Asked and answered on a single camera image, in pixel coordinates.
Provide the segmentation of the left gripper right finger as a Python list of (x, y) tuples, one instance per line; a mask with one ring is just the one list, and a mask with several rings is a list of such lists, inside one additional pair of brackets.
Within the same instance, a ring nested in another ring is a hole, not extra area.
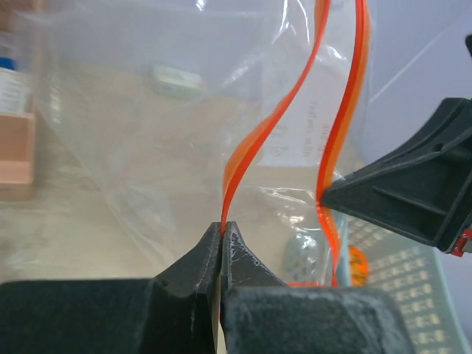
[(228, 222), (221, 263), (228, 353), (414, 353), (393, 298), (373, 288), (290, 287)]

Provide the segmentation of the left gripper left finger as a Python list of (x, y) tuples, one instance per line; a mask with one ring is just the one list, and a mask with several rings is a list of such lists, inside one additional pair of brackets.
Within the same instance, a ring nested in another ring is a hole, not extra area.
[(215, 353), (221, 226), (152, 278), (1, 285), (3, 353)]

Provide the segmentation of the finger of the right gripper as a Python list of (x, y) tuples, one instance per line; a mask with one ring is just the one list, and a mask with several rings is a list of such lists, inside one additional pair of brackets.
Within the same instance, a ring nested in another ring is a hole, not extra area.
[(333, 183), (322, 206), (447, 254), (471, 251), (471, 100), (446, 98), (407, 142)]

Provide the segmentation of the orange fruit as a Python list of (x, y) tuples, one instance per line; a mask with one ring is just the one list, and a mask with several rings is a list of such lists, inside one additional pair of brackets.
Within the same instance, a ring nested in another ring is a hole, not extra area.
[(355, 287), (365, 286), (369, 277), (369, 262), (362, 251), (349, 247), (351, 283)]

